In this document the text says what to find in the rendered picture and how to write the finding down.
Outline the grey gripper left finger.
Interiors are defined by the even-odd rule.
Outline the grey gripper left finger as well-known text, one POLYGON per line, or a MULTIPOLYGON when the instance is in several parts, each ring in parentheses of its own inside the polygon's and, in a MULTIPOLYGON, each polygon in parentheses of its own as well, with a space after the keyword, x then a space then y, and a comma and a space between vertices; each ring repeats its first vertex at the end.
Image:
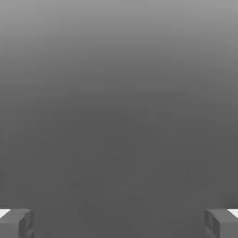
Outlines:
POLYGON ((35 238, 34 210, 0 209, 0 238, 35 238))

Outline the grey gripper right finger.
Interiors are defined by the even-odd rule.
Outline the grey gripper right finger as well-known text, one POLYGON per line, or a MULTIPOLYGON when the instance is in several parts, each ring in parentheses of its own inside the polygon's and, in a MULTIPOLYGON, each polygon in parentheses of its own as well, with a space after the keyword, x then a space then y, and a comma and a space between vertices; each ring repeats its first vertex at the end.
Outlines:
POLYGON ((238 209, 205 209, 208 238, 238 238, 238 209))

